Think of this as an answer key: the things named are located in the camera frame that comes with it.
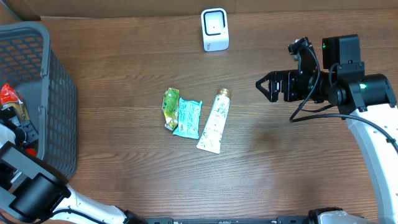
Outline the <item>orange pasta package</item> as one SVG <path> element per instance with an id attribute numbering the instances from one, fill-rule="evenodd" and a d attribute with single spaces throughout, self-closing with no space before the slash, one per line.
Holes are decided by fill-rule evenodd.
<path id="1" fill-rule="evenodd" d="M 30 120 L 22 95 L 8 83 L 1 88 L 1 105 L 3 108 L 13 107 L 20 122 Z"/>

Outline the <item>white gold-capped cream tube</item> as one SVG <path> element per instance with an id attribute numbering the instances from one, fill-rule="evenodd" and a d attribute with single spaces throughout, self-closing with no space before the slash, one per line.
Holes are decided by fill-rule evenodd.
<path id="1" fill-rule="evenodd" d="M 215 96 L 210 115 L 197 144 L 197 149 L 215 154 L 220 153 L 230 101 L 231 91 L 226 88 L 220 88 Z"/>

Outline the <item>teal snack packet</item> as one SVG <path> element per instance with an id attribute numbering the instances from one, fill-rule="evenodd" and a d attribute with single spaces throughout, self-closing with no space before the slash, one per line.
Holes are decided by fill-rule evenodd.
<path id="1" fill-rule="evenodd" d="M 179 99 L 178 126 L 173 131 L 173 135 L 184 138 L 199 139 L 199 122 L 202 101 L 189 101 Z"/>

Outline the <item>green snack packet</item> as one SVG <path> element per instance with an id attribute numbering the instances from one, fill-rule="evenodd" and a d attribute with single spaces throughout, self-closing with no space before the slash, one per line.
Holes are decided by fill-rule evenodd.
<path id="1" fill-rule="evenodd" d="M 168 88 L 163 97 L 162 111 L 165 117 L 165 127 L 174 131 L 178 126 L 179 90 Z"/>

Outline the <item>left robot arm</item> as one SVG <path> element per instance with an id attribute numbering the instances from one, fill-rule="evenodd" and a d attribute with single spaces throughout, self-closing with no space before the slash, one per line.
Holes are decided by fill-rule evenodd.
<path id="1" fill-rule="evenodd" d="M 71 223 L 145 223 L 129 210 L 105 205 L 74 191 L 68 179 L 27 153 L 25 131 L 1 111 L 1 210 L 24 223 L 61 220 Z"/>

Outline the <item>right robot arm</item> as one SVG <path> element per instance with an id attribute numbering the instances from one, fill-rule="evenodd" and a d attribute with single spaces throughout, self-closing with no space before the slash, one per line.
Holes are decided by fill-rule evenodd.
<path id="1" fill-rule="evenodd" d="M 269 72 L 256 88 L 270 101 L 299 101 L 289 121 L 340 118 L 363 155 L 379 223 L 397 223 L 397 98 L 387 77 L 366 75 L 356 34 L 322 40 L 319 62 L 307 37 L 288 45 L 296 70 Z"/>

